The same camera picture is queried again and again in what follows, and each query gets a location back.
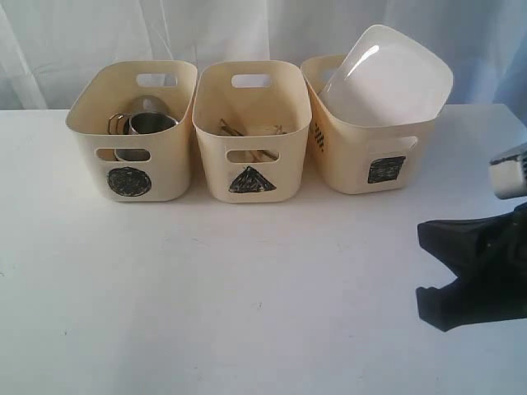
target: cream plastic bin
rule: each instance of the cream plastic bin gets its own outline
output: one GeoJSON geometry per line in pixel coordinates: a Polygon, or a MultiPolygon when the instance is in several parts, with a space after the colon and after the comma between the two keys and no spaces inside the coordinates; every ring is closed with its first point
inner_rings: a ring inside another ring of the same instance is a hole
{"type": "Polygon", "coordinates": [[[311,121],[307,89],[298,67],[279,61],[213,65],[199,81],[193,119],[208,188],[215,198],[223,202],[280,202],[296,193],[311,121]],[[265,75],[270,85],[234,87],[233,77],[239,75],[265,75]],[[221,119],[244,131],[244,136],[221,136],[221,119]],[[273,125],[280,125],[286,134],[269,135],[273,125]],[[231,152],[263,150],[276,152],[277,159],[231,161],[231,152]]]}
{"type": "Polygon", "coordinates": [[[182,61],[116,63],[100,71],[81,93],[67,118],[97,188],[119,202],[154,202],[177,198],[190,184],[191,109],[198,71],[182,61]],[[171,74],[175,86],[140,86],[140,74],[171,74]],[[142,135],[109,135],[108,120],[139,96],[163,100],[173,128],[142,135]],[[150,152],[147,161],[118,161],[115,149],[150,152]]]}
{"type": "Polygon", "coordinates": [[[308,147],[324,181],[342,193],[369,193],[404,187],[418,167],[434,119],[384,127],[361,127],[333,116],[318,93],[325,72],[341,65],[346,55],[306,60],[313,120],[308,147]]]}

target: white backdrop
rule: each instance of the white backdrop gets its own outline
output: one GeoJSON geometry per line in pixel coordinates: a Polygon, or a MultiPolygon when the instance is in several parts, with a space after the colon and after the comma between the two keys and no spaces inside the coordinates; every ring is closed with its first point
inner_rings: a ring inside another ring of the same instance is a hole
{"type": "Polygon", "coordinates": [[[382,23],[450,65],[450,103],[502,102],[527,122],[525,22],[526,0],[0,0],[0,109],[69,108],[123,60],[300,64],[382,23]]]}

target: metal mug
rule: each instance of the metal mug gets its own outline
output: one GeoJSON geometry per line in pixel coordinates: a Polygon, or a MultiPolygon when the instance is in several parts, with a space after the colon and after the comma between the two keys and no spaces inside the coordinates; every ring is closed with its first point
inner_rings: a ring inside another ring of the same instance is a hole
{"type": "MultiPolygon", "coordinates": [[[[138,114],[115,114],[108,122],[108,134],[139,135],[153,134],[173,128],[178,121],[169,115],[159,112],[144,112],[138,114]],[[116,119],[114,132],[112,120],[116,119]],[[122,131],[119,132],[119,123],[125,119],[122,131]]],[[[150,159],[150,152],[140,148],[117,149],[114,151],[117,160],[145,161],[150,159]]]]}

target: white table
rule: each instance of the white table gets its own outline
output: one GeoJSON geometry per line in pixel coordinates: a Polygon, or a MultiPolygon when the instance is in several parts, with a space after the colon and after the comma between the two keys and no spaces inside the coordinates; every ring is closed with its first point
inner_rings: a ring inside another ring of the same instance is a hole
{"type": "Polygon", "coordinates": [[[417,179],[348,196],[308,163],[278,204],[100,197],[66,111],[0,112],[0,393],[461,394],[527,391],[527,320],[443,333],[418,286],[450,271],[430,219],[492,216],[488,160],[527,140],[503,105],[446,106],[417,179]]]}

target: drawn lines on bin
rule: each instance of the drawn lines on bin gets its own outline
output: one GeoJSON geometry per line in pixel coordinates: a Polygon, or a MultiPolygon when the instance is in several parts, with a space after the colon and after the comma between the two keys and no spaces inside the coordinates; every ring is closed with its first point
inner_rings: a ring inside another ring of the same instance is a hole
{"type": "Polygon", "coordinates": [[[315,138],[319,149],[324,152],[324,134],[322,133],[322,129],[319,128],[317,122],[311,125],[311,132],[313,133],[313,137],[315,138]]]}
{"type": "Polygon", "coordinates": [[[393,158],[382,158],[371,162],[368,183],[377,184],[384,181],[393,181],[399,177],[399,172],[406,156],[396,156],[393,158]]]}
{"type": "Polygon", "coordinates": [[[247,166],[238,177],[232,181],[229,187],[231,193],[251,193],[251,192],[268,192],[276,189],[265,177],[263,177],[255,168],[247,166]]]}
{"type": "Polygon", "coordinates": [[[133,198],[150,191],[152,182],[144,171],[133,167],[120,167],[108,173],[108,186],[118,195],[133,198]]]}

